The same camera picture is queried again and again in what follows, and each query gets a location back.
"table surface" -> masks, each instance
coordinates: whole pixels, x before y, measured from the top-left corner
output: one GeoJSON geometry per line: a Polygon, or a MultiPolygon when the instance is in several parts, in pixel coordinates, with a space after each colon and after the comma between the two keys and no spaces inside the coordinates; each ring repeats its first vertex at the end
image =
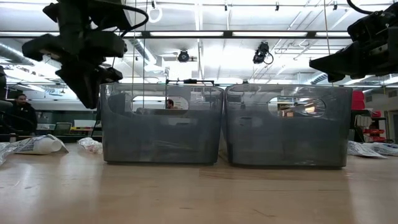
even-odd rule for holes
{"type": "Polygon", "coordinates": [[[348,158],[342,170],[114,166],[70,153],[10,155],[0,223],[397,223],[398,158],[348,158]]]}

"plastic bin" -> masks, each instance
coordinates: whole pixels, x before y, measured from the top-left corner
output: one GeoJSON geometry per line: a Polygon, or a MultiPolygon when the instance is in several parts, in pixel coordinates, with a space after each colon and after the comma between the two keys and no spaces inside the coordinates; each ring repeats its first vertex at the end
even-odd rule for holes
{"type": "Polygon", "coordinates": [[[231,163],[346,165],[351,88],[244,84],[225,93],[231,163]]]}
{"type": "Polygon", "coordinates": [[[215,163],[223,98],[212,86],[102,85],[104,160],[215,163]],[[166,97],[183,109],[165,109],[166,97]]]}

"chair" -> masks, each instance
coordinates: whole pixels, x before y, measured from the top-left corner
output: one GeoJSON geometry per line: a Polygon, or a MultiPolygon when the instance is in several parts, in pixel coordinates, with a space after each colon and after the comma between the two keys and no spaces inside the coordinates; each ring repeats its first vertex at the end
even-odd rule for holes
{"type": "Polygon", "coordinates": [[[57,123],[52,133],[55,136],[70,134],[71,127],[72,123],[57,123]]]}

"white plastic bag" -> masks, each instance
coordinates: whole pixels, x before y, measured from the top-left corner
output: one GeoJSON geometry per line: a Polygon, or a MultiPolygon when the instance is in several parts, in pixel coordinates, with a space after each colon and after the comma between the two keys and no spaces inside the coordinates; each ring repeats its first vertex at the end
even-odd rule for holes
{"type": "Polygon", "coordinates": [[[373,149],[373,151],[379,153],[383,156],[398,156],[398,145],[388,144],[388,143],[366,143],[368,147],[373,149]]]}
{"type": "Polygon", "coordinates": [[[6,157],[13,153],[46,155],[56,152],[64,147],[63,142],[54,136],[39,136],[24,139],[18,142],[0,143],[0,165],[6,161],[6,157]]]}
{"type": "Polygon", "coordinates": [[[102,143],[92,138],[83,138],[77,142],[84,150],[92,154],[102,154],[102,143]]]}
{"type": "Polygon", "coordinates": [[[353,141],[348,141],[348,155],[387,159],[387,157],[373,151],[367,144],[361,144],[353,141]]]}

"gray translucent bin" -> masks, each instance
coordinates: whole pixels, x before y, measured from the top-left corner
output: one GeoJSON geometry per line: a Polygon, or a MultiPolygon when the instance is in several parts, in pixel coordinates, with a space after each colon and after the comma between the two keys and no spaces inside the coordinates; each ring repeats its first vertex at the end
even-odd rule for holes
{"type": "Polygon", "coordinates": [[[104,160],[215,163],[223,98],[212,86],[102,85],[104,160]],[[184,110],[164,109],[166,97],[184,110]]]}
{"type": "Polygon", "coordinates": [[[245,84],[229,86],[225,94],[231,163],[346,165],[351,88],[245,84]]]}

